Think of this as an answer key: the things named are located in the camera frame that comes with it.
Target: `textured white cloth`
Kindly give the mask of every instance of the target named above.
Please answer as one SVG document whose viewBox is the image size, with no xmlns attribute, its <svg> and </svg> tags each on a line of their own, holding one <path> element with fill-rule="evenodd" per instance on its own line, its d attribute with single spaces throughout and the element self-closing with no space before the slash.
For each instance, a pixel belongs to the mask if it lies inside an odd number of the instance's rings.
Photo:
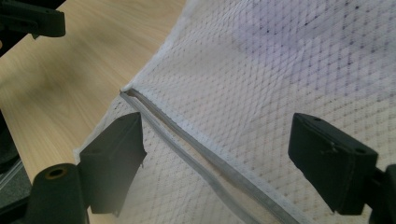
<svg viewBox="0 0 396 224">
<path fill-rule="evenodd" d="M 257 188 L 270 185 L 285 209 L 317 223 L 364 223 L 368 207 L 360 217 L 333 214 L 289 159 L 291 118 L 327 120 L 376 150 L 384 169 L 396 162 L 395 86 L 396 1 L 189 0 L 159 52 L 122 90 L 142 93 Z M 124 106 L 122 113 L 130 110 Z M 118 113 L 110 107 L 106 116 Z M 206 201 L 213 189 L 157 138 L 145 130 L 148 159 L 120 221 L 240 221 L 219 198 Z M 159 190 L 166 183 L 171 193 Z M 208 206 L 222 212 L 207 216 Z"/>
</svg>

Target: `white fabric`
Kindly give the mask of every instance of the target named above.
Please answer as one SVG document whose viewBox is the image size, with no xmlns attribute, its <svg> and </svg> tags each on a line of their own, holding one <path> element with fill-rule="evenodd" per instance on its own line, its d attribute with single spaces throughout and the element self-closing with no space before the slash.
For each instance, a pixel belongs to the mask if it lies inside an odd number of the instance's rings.
<svg viewBox="0 0 396 224">
<path fill-rule="evenodd" d="M 270 183 L 307 218 L 364 223 L 368 207 L 360 217 L 333 214 L 289 159 L 291 118 L 300 112 L 327 120 L 375 149 L 378 167 L 384 169 L 396 162 L 395 62 L 396 1 L 189 0 L 159 52 L 123 90 L 141 92 L 258 188 Z M 116 117 L 115 111 L 110 108 L 107 116 Z M 150 141 L 149 157 L 164 153 L 161 142 Z M 164 160 L 153 167 L 145 162 L 145 167 L 164 172 L 164 166 L 179 162 L 174 156 Z M 167 172 L 172 176 L 174 171 Z M 155 182 L 150 172 L 139 174 L 134 182 Z M 157 188 L 163 181 L 158 180 Z M 190 184 L 184 178 L 174 181 Z M 163 193 L 134 183 L 132 189 L 138 195 Z M 188 194 L 203 189 L 189 189 Z M 124 215 L 130 223 L 159 223 L 159 213 L 150 209 L 162 206 L 162 216 L 172 217 L 166 220 L 181 223 L 172 213 L 177 206 L 167 211 L 169 204 L 162 203 L 167 197 L 177 195 L 145 198 L 148 202 L 139 208 L 128 198 L 123 213 L 146 209 L 138 221 Z M 229 212 L 213 216 L 231 220 Z"/>
</svg>

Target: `zipper teeth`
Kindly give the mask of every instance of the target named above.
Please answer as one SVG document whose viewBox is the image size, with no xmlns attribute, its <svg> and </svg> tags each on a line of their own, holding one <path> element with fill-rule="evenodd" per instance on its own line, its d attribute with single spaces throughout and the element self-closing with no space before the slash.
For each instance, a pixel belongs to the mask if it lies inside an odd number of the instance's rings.
<svg viewBox="0 0 396 224">
<path fill-rule="evenodd" d="M 185 161 L 192 169 L 194 169 L 215 191 L 219 198 L 245 223 L 260 223 L 253 216 L 250 215 L 238 202 L 233 199 L 233 196 L 221 185 L 221 183 L 211 174 L 206 168 L 185 152 L 178 144 L 166 134 L 162 125 L 149 115 L 149 111 L 140 103 L 136 102 L 135 99 L 130 99 L 123 92 L 120 96 L 133 108 L 141 112 L 142 116 L 145 117 L 148 124 L 154 129 L 154 131 L 161 137 L 161 139 L 172 148 L 176 154 Z"/>
<path fill-rule="evenodd" d="M 265 207 L 268 211 L 273 214 L 279 221 L 283 223 L 311 223 L 303 214 L 295 209 L 292 210 L 292 214 L 287 212 L 280 204 L 285 206 L 289 205 L 289 202 L 286 200 L 282 200 L 279 197 L 276 200 L 270 198 L 267 194 L 263 191 L 258 189 L 253 183 L 251 183 L 247 178 L 241 175 L 238 171 L 236 171 L 230 164 L 216 155 L 214 152 L 203 146 L 197 140 L 195 140 L 192 136 L 188 133 L 184 132 L 176 123 L 174 123 L 169 117 L 167 117 L 155 104 L 153 104 L 149 99 L 147 99 L 144 95 L 142 95 L 139 91 L 134 89 L 129 89 L 127 92 L 121 92 L 121 97 L 125 99 L 131 106 L 134 106 L 134 102 L 129 97 L 134 97 L 138 100 L 140 104 L 142 104 L 145 108 L 143 111 L 145 113 L 152 114 L 155 118 L 160 120 L 163 124 L 165 124 L 172 132 L 178 135 L 181 139 L 187 142 L 190 146 L 192 146 L 196 151 L 198 151 L 207 161 L 209 161 L 214 167 L 220 170 L 225 176 L 239 189 L 244 191 L 246 195 L 248 195 L 251 199 L 256 201 L 258 204 L 261 204 Z"/>
</svg>

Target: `wood grain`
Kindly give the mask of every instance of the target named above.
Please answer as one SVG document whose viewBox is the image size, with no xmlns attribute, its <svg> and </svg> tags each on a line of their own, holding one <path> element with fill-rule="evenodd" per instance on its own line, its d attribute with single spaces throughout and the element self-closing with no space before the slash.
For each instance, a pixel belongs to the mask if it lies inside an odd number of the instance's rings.
<svg viewBox="0 0 396 224">
<path fill-rule="evenodd" d="M 0 58 L 0 108 L 33 178 L 74 162 L 120 87 L 152 57 L 184 0 L 67 0 L 66 36 L 26 36 Z M 92 223 L 112 223 L 93 216 Z"/>
</svg>

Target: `wooden surface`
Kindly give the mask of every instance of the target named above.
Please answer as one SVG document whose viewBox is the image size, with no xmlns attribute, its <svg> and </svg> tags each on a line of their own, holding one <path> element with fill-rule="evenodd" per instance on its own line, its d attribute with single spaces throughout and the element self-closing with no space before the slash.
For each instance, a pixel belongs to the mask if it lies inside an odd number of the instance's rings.
<svg viewBox="0 0 396 224">
<path fill-rule="evenodd" d="M 74 162 L 110 102 L 159 48 L 184 0 L 67 0 L 66 36 L 28 35 L 0 58 L 0 108 L 31 181 Z M 93 216 L 92 224 L 112 223 Z"/>
</svg>

